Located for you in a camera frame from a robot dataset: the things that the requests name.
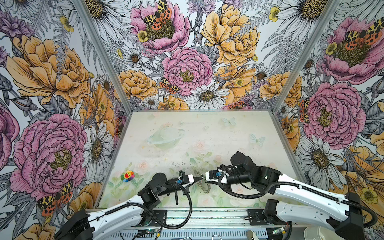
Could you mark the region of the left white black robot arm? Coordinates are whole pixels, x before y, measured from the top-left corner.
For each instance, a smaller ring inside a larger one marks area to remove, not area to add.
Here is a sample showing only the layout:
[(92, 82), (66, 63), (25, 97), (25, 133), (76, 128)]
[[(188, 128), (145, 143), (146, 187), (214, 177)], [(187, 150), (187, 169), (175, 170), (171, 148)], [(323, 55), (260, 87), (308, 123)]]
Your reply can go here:
[[(56, 240), (104, 240), (105, 238), (125, 229), (142, 224), (147, 219), (154, 220), (160, 227), (177, 230), (184, 227), (193, 213), (193, 203), (189, 187), (201, 181), (203, 176), (195, 177), (179, 171), (180, 176), (167, 179), (164, 173), (156, 173), (137, 195), (124, 203), (111, 208), (87, 213), (81, 210), (75, 213), (55, 234)], [(176, 204), (179, 203), (178, 191), (182, 191), (189, 202), (186, 219), (178, 225), (168, 225), (154, 212), (160, 204), (160, 196), (175, 194)]]

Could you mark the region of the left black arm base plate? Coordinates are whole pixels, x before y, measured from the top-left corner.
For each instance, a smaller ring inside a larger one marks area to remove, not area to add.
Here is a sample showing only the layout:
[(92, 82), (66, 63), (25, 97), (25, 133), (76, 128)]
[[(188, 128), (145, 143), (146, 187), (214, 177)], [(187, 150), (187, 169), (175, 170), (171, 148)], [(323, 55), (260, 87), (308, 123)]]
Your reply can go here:
[[(167, 220), (167, 210), (154, 210), (154, 215), (161, 223), (165, 224)], [(142, 213), (140, 225), (142, 227), (160, 227), (161, 225), (147, 212)]]

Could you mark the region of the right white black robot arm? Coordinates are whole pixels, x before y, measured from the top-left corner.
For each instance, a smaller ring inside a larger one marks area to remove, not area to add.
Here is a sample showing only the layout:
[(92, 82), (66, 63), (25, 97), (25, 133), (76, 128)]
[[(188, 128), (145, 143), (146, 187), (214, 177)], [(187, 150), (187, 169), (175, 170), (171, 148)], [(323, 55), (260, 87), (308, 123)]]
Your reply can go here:
[(270, 194), (298, 202), (290, 205), (269, 199), (262, 219), (274, 225), (310, 224), (331, 230), (344, 240), (363, 240), (365, 229), (378, 221), (378, 215), (363, 206), (357, 194), (336, 194), (304, 184), (278, 170), (256, 165), (241, 152), (231, 157), (229, 166), (207, 172), (206, 181), (239, 199), (254, 200)]

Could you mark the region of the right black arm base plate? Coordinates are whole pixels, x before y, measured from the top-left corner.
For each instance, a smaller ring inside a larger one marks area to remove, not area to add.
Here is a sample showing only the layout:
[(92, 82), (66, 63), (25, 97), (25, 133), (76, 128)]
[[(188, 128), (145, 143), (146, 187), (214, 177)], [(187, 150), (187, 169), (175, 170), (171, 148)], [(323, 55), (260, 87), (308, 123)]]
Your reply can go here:
[(289, 222), (284, 222), (277, 216), (276, 210), (248, 209), (244, 220), (251, 226), (289, 226)]

